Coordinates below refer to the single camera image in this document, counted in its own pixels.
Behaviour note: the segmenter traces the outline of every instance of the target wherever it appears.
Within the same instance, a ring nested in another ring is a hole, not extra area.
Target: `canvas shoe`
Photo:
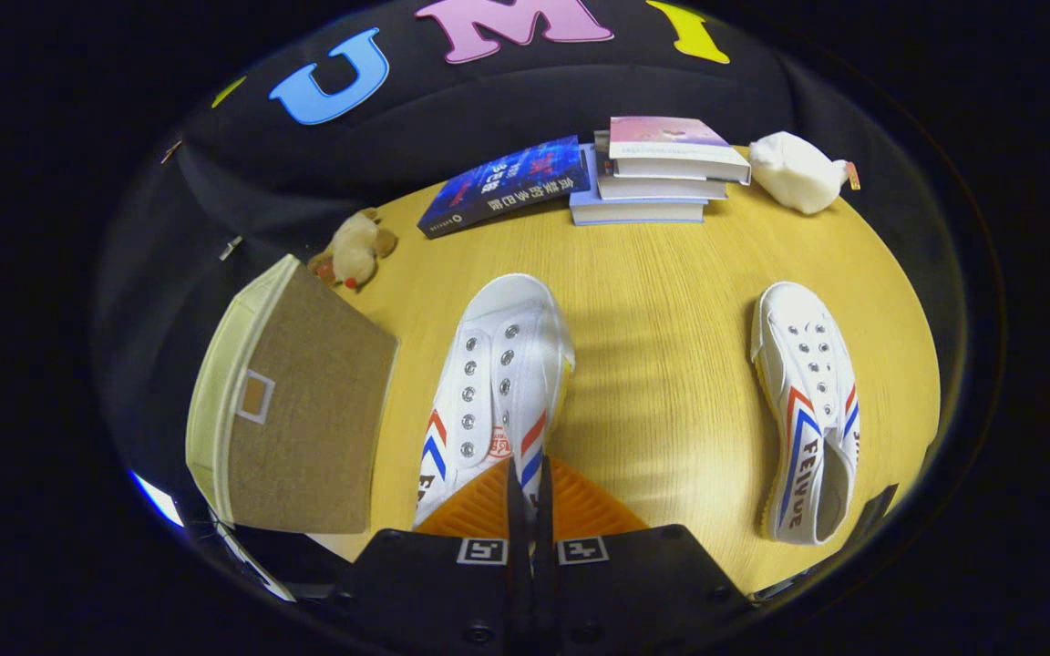
[[[845,520],[858,472],[861,419],[845,340],[816,294],[777,282],[757,303],[751,360],[780,432],[763,531],[825,543]]]
[[[532,519],[542,448],[573,368],[570,332],[545,283],[514,273],[484,285],[459,320],[432,403],[413,528],[509,456]]]

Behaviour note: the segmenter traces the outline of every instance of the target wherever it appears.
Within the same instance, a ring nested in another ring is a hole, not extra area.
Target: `stack of books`
[[[615,117],[583,145],[590,190],[570,195],[575,225],[702,224],[727,184],[751,183],[751,166],[699,120]]]

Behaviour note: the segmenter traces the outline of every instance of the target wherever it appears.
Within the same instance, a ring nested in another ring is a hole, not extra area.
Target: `white plush toy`
[[[807,215],[833,204],[849,178],[845,161],[831,162],[817,146],[788,132],[752,142],[748,162],[755,182],[776,203]]]

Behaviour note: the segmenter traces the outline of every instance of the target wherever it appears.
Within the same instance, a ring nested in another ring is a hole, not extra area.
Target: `wooden tabletop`
[[[575,227],[562,198],[429,240],[416,221],[441,186],[379,208],[399,246],[362,291],[337,288],[400,347],[370,530],[312,535],[324,547],[355,559],[380,528],[411,527],[426,419],[456,324],[476,292],[505,273],[545,281],[574,341],[578,368],[546,451],[650,526],[691,528],[742,592],[832,555],[867,500],[899,483],[897,504],[911,488],[938,427],[933,343],[907,277],[845,200],[806,217],[755,184],[733,183],[702,225]],[[772,542],[756,528],[779,437],[748,342],[759,294],[780,279],[824,300],[858,375],[857,488],[845,524],[822,547]]]

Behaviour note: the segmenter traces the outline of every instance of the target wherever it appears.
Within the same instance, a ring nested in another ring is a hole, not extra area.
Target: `red and blue chevron stripe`
[[[858,384],[853,384],[853,389],[849,390],[849,398],[845,400],[845,412],[849,415],[849,419],[845,421],[845,430],[843,435],[849,435],[849,428],[854,427],[854,421],[858,420],[858,410],[861,410],[861,404],[855,403],[858,400]],[[849,414],[849,407],[853,407],[852,414]]]
[[[539,438],[545,431],[546,418],[547,411],[543,410],[542,416],[539,417],[533,427],[525,432],[525,439],[522,440],[522,462],[525,462],[525,468],[522,469],[522,488],[525,487],[525,483],[533,479],[537,470],[542,468],[543,444]]]
[[[432,417],[428,419],[428,436],[424,440],[424,452],[420,453],[420,462],[424,462],[424,458],[430,453],[432,461],[437,464],[437,469],[440,470],[440,480],[445,480],[446,469],[445,458],[441,456],[441,447],[448,445],[448,431],[445,431],[445,423],[440,420],[440,415],[437,414],[435,408],[432,410]]]
[[[788,512],[789,499],[792,496],[792,477],[797,470],[797,459],[800,457],[800,436],[804,431],[805,425],[812,426],[814,431],[820,432],[820,426],[817,425],[817,421],[813,420],[813,403],[810,402],[807,397],[800,394],[799,389],[796,387],[791,387],[789,389],[789,410],[784,415],[786,419],[784,421],[792,421],[793,410],[796,410],[796,424],[795,428],[792,429],[791,444],[789,444],[784,449],[791,452],[791,458],[789,459],[789,478],[788,482],[784,483],[784,495],[780,498],[780,512],[779,519],[776,522],[776,528],[780,528],[784,524],[784,514]]]

